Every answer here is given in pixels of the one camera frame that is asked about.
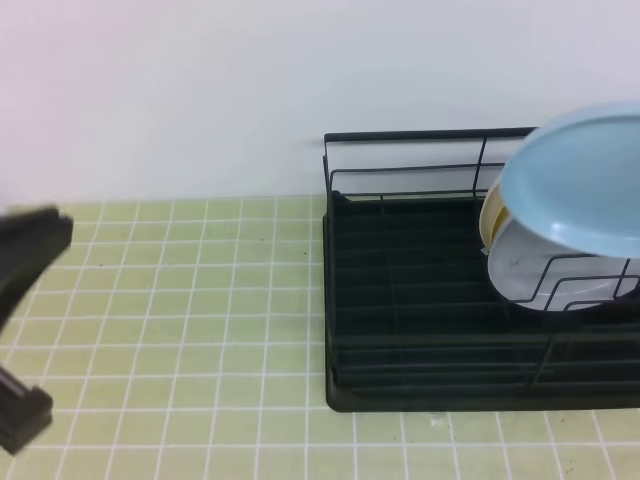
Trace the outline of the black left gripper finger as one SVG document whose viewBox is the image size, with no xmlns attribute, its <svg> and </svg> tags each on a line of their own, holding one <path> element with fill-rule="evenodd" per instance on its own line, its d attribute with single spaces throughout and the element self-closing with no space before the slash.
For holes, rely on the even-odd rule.
<svg viewBox="0 0 640 480">
<path fill-rule="evenodd" d="M 52 422 L 52 397 L 1 369 L 1 448 L 17 454 Z"/>
<path fill-rule="evenodd" d="M 73 219 L 55 207 L 1 216 L 1 327 L 71 245 Z"/>
</svg>

